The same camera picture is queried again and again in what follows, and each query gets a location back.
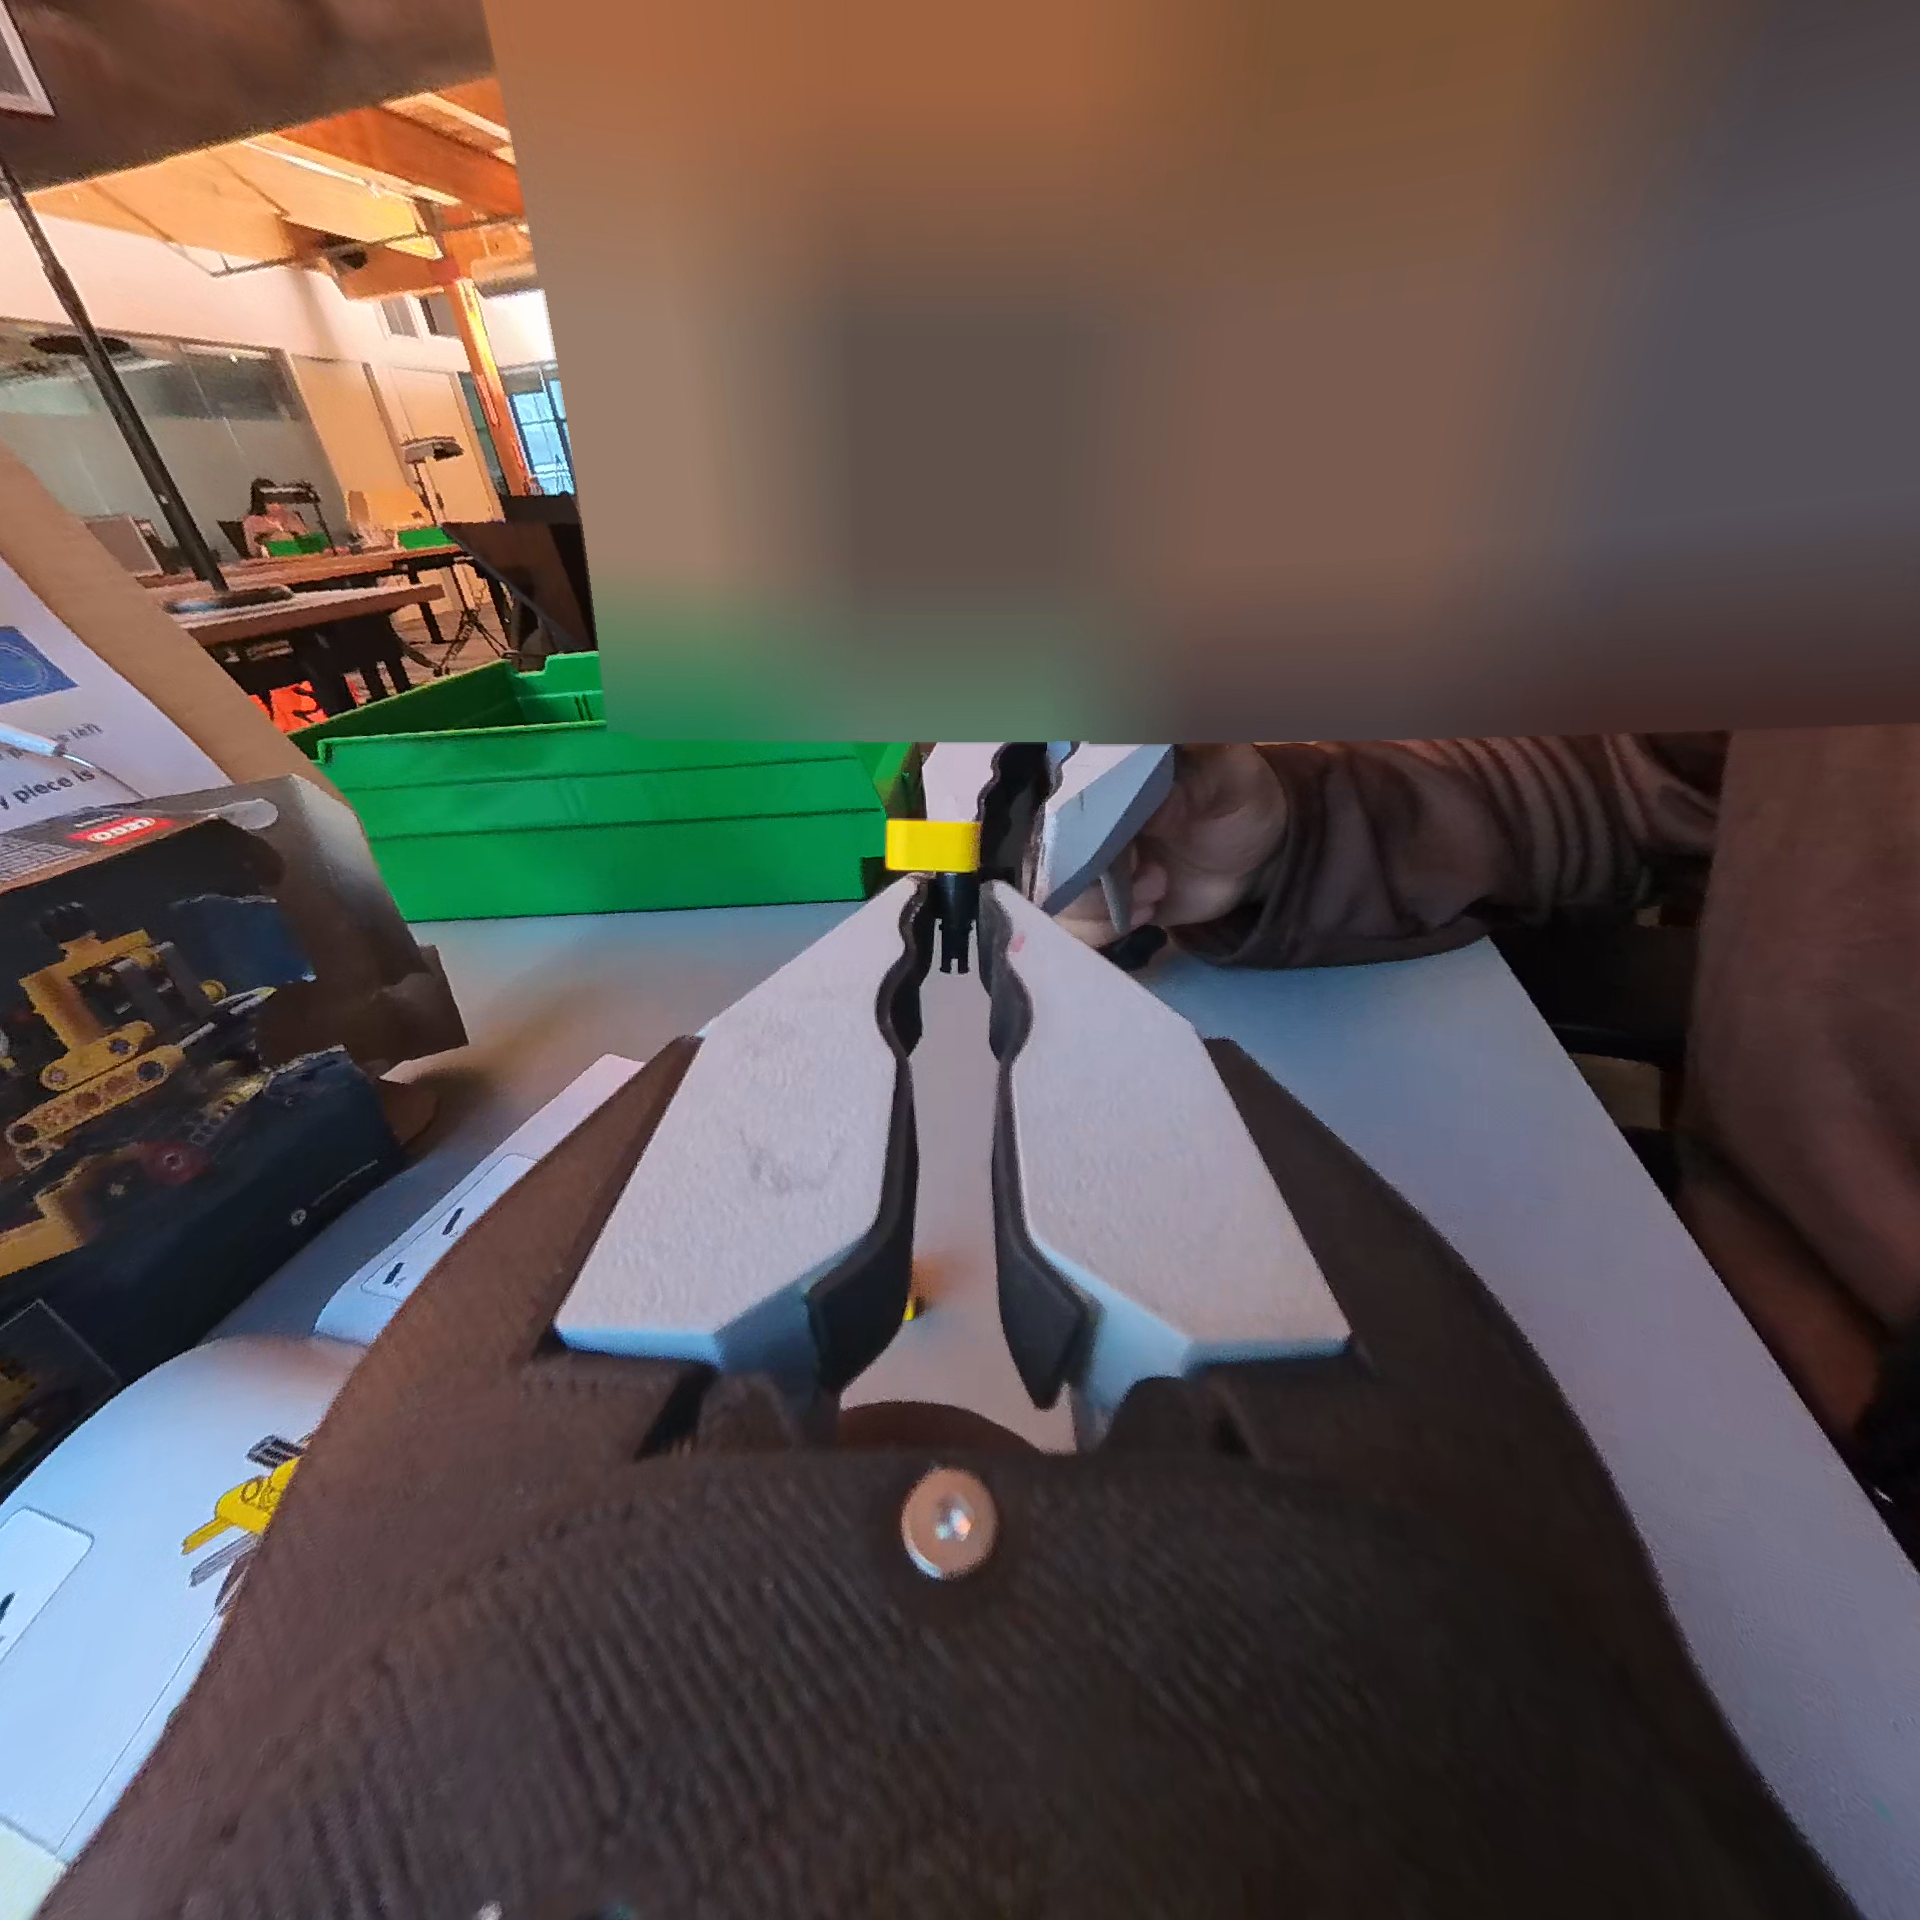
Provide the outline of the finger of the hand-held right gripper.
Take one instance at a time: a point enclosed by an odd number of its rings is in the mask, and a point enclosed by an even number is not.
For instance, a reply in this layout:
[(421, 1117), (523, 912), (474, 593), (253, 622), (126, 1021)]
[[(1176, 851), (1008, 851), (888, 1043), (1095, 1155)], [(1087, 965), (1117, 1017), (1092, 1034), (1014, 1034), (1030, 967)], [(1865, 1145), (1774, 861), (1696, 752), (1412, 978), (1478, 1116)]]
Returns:
[(979, 794), (979, 872), (1030, 895), (1037, 871), (1042, 817), (1059, 787), (1071, 742), (994, 747)]
[(1116, 859), (1140, 836), (1173, 788), (1168, 743), (1072, 743), (1040, 812), (1040, 909), (1060, 914), (1089, 887), (1132, 914), (1132, 883), (1107, 883)]

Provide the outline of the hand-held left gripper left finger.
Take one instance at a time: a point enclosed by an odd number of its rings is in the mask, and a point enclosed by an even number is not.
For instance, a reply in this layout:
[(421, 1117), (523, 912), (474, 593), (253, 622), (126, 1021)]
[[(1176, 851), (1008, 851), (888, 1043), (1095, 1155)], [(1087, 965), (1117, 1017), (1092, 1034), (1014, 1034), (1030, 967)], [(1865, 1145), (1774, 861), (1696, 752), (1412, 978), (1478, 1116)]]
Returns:
[(558, 1310), (572, 1351), (835, 1395), (911, 1295), (921, 883), (717, 1016)]

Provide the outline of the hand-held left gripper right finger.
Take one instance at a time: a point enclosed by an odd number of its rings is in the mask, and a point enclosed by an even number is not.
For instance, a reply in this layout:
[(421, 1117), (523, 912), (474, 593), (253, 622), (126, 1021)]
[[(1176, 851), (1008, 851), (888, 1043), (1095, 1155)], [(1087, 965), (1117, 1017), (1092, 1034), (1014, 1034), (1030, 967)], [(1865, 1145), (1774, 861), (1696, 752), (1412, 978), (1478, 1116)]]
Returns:
[(998, 880), (979, 959), (998, 1314), (1032, 1403), (1107, 1428), (1144, 1380), (1344, 1355), (1349, 1317), (1198, 1032)]

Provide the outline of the person's right forearm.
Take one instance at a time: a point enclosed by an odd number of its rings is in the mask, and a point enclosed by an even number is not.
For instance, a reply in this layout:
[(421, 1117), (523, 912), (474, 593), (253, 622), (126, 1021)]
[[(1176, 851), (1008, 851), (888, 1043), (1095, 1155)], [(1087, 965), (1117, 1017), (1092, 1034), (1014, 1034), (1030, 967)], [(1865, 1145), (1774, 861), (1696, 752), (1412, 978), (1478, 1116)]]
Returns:
[(1287, 844), (1239, 968), (1467, 947), (1611, 921), (1713, 847), (1726, 733), (1285, 742)]

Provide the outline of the dark lego set box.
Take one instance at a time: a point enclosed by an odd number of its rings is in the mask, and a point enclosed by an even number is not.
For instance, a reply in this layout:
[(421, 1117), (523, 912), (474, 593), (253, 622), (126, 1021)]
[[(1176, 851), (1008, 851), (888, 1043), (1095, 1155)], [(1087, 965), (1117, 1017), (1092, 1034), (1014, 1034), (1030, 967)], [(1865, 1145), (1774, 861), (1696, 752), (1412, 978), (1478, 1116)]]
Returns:
[(468, 1025), (312, 781), (7, 812), (1, 876), (12, 1492), (402, 1169)]

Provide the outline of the lego instruction booklet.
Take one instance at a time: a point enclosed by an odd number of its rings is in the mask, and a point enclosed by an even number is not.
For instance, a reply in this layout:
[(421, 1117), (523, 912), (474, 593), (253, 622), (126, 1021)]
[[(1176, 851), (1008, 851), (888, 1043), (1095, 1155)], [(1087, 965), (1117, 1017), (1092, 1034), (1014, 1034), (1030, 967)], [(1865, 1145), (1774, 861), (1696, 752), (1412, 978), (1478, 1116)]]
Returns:
[(269, 1331), (113, 1398), (5, 1499), (5, 1917), (30, 1917), (144, 1763), (221, 1633), (312, 1430), (477, 1220), (639, 1071), (607, 1054)]

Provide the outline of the person's right hand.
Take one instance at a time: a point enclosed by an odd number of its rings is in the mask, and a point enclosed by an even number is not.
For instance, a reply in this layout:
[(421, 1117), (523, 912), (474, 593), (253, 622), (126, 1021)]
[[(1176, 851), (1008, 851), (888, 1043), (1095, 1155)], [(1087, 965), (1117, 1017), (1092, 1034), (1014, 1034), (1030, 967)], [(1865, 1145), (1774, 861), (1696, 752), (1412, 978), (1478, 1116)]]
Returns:
[(1218, 967), (1248, 967), (1291, 820), (1283, 747), (1188, 743), (1170, 788), (1126, 850), (1124, 938), (1147, 928)]

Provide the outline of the green plastic bin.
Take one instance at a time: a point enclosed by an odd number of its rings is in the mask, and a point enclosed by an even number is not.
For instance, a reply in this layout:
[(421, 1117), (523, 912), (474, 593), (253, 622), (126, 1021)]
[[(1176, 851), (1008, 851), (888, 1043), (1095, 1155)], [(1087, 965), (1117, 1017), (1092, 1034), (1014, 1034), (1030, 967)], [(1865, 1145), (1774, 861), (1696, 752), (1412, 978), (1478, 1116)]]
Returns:
[(537, 670), (492, 659), (296, 730), (288, 739), (307, 757), (319, 759), (320, 746), (333, 739), (602, 723), (599, 659), (597, 652), (563, 654), (547, 657)]
[(644, 742), (604, 723), (316, 747), (410, 921), (859, 900), (908, 743)]

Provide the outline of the brown sign board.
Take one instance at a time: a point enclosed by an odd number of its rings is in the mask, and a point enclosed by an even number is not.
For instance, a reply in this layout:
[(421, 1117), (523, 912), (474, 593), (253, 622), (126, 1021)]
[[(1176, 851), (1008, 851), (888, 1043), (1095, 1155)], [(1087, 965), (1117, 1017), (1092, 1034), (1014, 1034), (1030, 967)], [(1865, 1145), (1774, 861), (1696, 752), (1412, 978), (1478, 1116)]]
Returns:
[(331, 783), (302, 759), (267, 716), (173, 619), (148, 601), (96, 535), (9, 451), (1, 455), (5, 566), (12, 566), (93, 655), (172, 720), (227, 777), (224, 787), (305, 781), (320, 794), (320, 813), (342, 820), (353, 844), (365, 842)]

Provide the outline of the long wooden workbench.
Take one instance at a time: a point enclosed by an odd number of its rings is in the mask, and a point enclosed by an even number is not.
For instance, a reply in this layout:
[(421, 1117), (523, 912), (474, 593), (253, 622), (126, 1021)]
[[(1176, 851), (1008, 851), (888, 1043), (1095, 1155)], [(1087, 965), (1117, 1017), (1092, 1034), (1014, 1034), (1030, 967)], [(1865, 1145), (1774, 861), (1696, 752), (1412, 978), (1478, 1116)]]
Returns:
[(190, 579), (141, 579), (149, 602), (167, 613), (251, 698), (305, 687), (325, 720), (412, 689), (410, 666), (433, 665), (396, 629), (416, 613), (442, 637), (436, 607), (448, 573), (468, 554), (451, 541), (357, 556), (316, 556), (236, 569), (228, 594)]

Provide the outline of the white paper sign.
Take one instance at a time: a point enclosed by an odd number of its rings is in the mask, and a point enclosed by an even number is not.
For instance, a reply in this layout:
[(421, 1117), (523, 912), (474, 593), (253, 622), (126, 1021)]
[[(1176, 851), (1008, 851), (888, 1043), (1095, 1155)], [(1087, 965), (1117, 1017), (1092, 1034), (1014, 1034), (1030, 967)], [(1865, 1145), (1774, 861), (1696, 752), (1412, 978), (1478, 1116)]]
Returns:
[(144, 695), (1, 569), (1, 830), (224, 787)]

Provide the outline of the black pole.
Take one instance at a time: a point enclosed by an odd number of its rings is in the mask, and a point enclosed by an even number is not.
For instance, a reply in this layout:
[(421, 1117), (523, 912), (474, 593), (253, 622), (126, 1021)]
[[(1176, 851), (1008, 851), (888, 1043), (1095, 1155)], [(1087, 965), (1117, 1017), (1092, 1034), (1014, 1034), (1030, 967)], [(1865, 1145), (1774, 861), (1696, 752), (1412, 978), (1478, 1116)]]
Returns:
[(133, 397), (129, 395), (113, 358), (108, 356), (104, 337), (86, 311), (78, 287), (60, 261), (60, 256), (40, 226), (38, 216), (29, 202), (27, 191), (9, 160), (1, 160), (1, 186), (7, 201), (12, 205), (12, 213), (24, 229), (27, 240), (38, 260), (43, 278), (47, 281), (54, 299), (60, 303), (69, 326), (75, 332), (81, 343), (83, 363), (87, 366), (87, 372), (101, 397), (104, 398), (108, 415), (115, 421), (129, 455), (133, 457), (136, 469), (148, 483), (148, 488), (160, 504), (181, 556), (190, 564), (192, 575), (205, 582), (205, 607), (236, 607), (238, 602), (235, 601), (235, 593), (223, 575), (221, 562), (205, 541), (202, 532), (198, 529), (183, 497), (179, 495), (179, 486), (173, 475), (165, 465), (158, 446), (151, 440), (151, 433), (144, 428), (144, 421), (133, 403)]

